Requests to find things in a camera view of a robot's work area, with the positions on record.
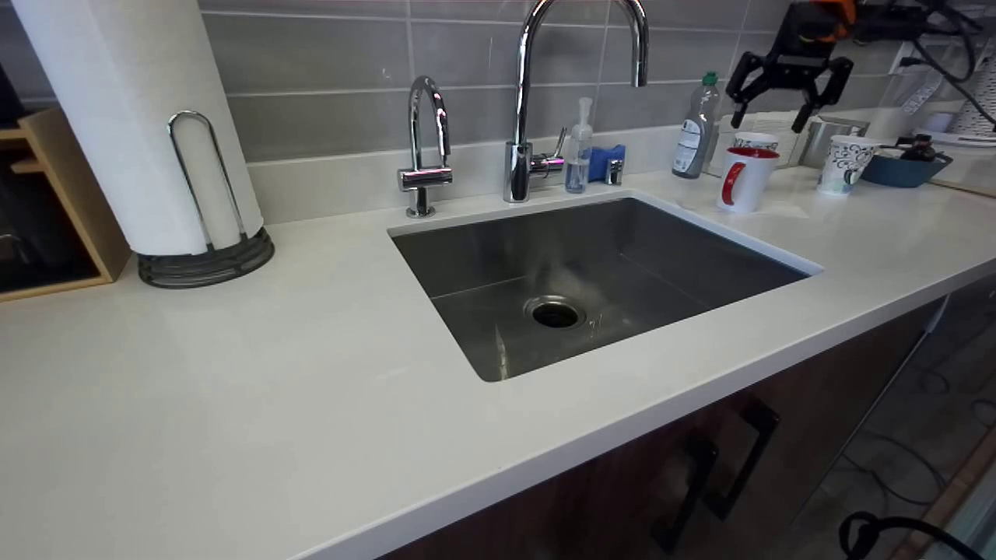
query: gray tile backsplash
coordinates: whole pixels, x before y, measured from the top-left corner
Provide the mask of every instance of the gray tile backsplash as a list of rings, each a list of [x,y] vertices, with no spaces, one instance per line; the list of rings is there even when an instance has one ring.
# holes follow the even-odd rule
[[[405,148],[413,76],[431,76],[450,105],[455,144],[509,130],[515,34],[532,0],[198,0],[244,157],[294,159]],[[650,87],[627,87],[627,30],[617,0],[558,0],[534,49],[532,133],[558,133],[576,101],[595,97],[595,128],[681,118],[700,76],[764,53],[791,0],[644,0]],[[855,61],[843,105],[878,105],[890,44]],[[27,101],[49,101],[44,73],[0,0],[0,64]],[[801,105],[795,95],[757,109]]]

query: kitchen sink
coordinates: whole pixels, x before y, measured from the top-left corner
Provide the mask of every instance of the kitchen sink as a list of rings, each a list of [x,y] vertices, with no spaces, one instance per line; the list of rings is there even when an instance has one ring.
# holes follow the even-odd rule
[[[805,278],[639,201],[393,241],[488,383]]]

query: kitchen faucet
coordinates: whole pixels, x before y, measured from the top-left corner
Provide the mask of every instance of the kitchen faucet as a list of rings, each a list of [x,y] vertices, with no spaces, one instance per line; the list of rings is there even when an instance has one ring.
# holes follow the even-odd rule
[[[627,34],[631,34],[631,87],[644,87],[646,83],[646,12],[641,7],[641,0],[619,0],[627,12]],[[544,152],[544,157],[532,157],[532,144],[527,142],[527,123],[530,123],[530,87],[532,87],[532,48],[534,48],[534,34],[542,30],[542,18],[547,17],[547,9],[555,7],[555,0],[534,0],[534,7],[530,9],[523,32],[520,32],[520,82],[515,82],[515,123],[507,142],[507,183],[505,183],[505,201],[527,201],[530,190],[530,179],[532,174],[552,174],[562,168],[562,157],[560,152]]]
[[[435,150],[438,150],[438,164],[428,164],[428,168],[423,164],[423,150],[416,138],[416,123],[421,123],[416,117],[421,117],[423,95],[431,104]],[[455,173],[447,168],[447,109],[442,101],[442,91],[428,76],[413,78],[408,91],[408,150],[412,150],[412,168],[397,173],[402,190],[412,192],[408,216],[431,216],[425,186],[455,181]]]

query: cabinet handle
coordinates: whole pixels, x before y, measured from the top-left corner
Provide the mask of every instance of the cabinet handle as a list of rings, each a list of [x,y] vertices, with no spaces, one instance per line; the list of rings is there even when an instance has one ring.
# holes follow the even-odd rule
[[[739,474],[733,478],[728,494],[711,494],[711,491],[707,494],[707,509],[720,519],[724,519],[733,510],[733,506],[739,500],[739,494],[745,494],[758,457],[764,455],[764,450],[769,450],[769,441],[775,438],[775,430],[778,430],[778,415],[763,402],[754,402],[751,409],[745,409],[739,422],[748,427],[754,427],[757,438],[754,438],[754,446],[748,452],[748,461],[745,461]]]
[[[654,538],[657,538],[657,545],[662,552],[674,552],[677,549],[681,532],[683,532],[696,500],[704,499],[709,474],[711,474],[717,457],[720,457],[717,446],[707,436],[690,436],[683,441],[683,455],[690,461],[690,474],[687,474],[683,499],[677,506],[677,517],[668,526],[657,524],[657,528],[654,528]]]

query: quartz countertop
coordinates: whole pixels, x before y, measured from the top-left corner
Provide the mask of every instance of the quartz countertop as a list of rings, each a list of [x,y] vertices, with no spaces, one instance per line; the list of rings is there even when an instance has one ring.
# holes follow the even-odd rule
[[[996,265],[996,204],[778,173],[757,218],[717,179],[463,201],[271,229],[243,282],[0,308],[0,556],[378,556],[754,387]],[[809,282],[483,383],[389,232],[635,195]]]

